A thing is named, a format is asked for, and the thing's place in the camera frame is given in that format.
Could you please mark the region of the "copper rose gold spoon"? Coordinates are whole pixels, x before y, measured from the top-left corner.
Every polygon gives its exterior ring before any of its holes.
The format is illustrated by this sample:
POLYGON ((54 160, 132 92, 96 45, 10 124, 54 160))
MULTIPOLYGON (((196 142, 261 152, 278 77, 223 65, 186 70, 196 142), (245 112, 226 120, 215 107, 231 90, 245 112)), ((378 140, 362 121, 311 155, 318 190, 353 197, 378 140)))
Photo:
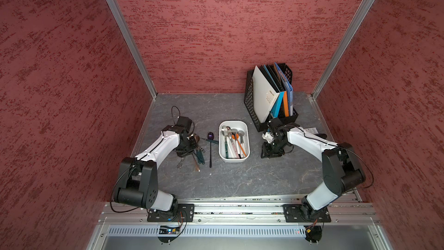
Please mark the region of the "copper rose gold spoon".
POLYGON ((198 165, 198 162, 197 162, 195 156, 193 156, 193 162, 194 162, 194 165, 195 165, 195 170, 196 170, 197 172, 200 172, 201 170, 200 170, 200 167, 199 167, 199 165, 198 165))

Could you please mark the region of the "steel spoon white handle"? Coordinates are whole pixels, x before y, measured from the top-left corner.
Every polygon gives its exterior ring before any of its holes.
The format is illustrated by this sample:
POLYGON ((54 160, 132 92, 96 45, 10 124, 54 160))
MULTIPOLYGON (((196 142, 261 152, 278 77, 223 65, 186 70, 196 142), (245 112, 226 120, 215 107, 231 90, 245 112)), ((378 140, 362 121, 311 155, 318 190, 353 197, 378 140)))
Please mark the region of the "steel spoon white handle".
POLYGON ((239 136, 239 140, 240 140, 240 147, 241 147, 241 151, 243 153, 244 157, 247 157, 247 153, 246 153, 246 147, 245 147, 245 132, 242 130, 238 131, 238 136, 239 136))

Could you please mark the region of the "white rectangular storage box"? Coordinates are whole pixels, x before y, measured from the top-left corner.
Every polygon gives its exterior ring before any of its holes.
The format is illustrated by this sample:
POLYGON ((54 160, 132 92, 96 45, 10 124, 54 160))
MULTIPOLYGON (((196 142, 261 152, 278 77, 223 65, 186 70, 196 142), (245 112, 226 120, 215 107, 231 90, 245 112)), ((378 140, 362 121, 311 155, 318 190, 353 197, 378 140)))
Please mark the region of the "white rectangular storage box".
POLYGON ((219 156, 226 163, 241 163, 250 156, 247 124, 226 120, 219 126, 219 156))

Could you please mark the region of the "pink handled rainbow spoon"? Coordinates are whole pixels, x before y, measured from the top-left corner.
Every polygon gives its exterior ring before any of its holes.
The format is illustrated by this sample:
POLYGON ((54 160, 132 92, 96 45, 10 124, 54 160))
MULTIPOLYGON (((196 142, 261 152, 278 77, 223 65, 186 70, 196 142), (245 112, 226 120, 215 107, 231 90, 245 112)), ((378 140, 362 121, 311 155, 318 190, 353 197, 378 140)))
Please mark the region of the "pink handled rainbow spoon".
POLYGON ((236 142, 235 142, 235 135, 233 134, 232 130, 230 130, 228 132, 228 135, 229 135, 229 138, 230 138, 230 141, 231 141, 231 144, 232 144, 232 148, 233 148, 234 153, 235 153, 235 157, 237 159, 240 159, 241 155, 238 152, 238 149, 237 149, 237 146, 236 146, 236 142))

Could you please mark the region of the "orange spoon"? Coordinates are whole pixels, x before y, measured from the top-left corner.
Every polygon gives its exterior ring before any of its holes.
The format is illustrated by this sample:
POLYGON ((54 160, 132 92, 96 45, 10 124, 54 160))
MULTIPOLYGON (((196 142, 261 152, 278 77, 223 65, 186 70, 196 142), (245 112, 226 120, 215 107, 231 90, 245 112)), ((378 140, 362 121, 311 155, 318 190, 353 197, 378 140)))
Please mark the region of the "orange spoon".
POLYGON ((232 129, 232 138, 236 140, 239 157, 241 159, 245 158, 246 153, 245 153, 244 147, 241 143, 241 136, 239 135, 239 133, 236 129, 232 129))

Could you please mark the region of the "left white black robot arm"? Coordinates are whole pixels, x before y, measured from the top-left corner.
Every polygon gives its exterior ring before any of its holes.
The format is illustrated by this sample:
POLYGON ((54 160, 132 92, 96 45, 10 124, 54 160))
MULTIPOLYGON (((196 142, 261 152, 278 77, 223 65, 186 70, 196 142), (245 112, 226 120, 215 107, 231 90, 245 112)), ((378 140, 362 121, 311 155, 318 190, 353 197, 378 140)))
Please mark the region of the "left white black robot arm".
POLYGON ((186 156, 194 149, 189 140, 190 128, 184 125, 167 126, 148 149, 135 157, 124 158, 120 163, 111 202, 175 215, 178 212, 177 199, 159 190, 157 170, 172 151, 186 156))

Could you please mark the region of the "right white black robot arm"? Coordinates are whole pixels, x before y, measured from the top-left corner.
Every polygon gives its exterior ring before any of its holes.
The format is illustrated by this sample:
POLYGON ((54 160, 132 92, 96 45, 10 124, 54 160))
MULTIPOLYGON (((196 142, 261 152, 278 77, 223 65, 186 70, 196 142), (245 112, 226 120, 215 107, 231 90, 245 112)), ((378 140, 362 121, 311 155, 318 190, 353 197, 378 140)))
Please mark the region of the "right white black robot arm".
POLYGON ((323 139, 295 124, 269 127, 262 138, 265 140, 262 158, 281 157, 286 153, 285 147, 294 146, 321 162, 322 183, 301 200, 302 210, 306 214, 320 211, 366 181, 360 159, 347 143, 338 144, 323 139))

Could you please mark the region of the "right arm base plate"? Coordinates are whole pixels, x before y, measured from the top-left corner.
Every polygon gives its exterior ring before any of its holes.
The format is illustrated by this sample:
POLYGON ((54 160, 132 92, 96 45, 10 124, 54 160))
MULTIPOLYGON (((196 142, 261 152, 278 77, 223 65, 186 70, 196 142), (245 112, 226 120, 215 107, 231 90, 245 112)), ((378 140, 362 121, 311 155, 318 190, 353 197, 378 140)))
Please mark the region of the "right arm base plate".
POLYGON ((330 223, 331 217, 327 207, 314 210, 302 204, 284 204, 283 215, 287 223, 330 223))

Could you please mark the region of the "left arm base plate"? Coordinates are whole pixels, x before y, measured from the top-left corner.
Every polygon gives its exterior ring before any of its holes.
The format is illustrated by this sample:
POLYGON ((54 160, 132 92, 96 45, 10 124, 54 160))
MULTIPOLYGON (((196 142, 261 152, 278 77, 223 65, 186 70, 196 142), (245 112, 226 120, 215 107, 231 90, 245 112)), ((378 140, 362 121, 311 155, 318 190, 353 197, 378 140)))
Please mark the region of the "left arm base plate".
POLYGON ((169 211, 150 209, 148 211, 147 221, 165 223, 193 222, 194 211, 194 204, 174 204, 169 211))

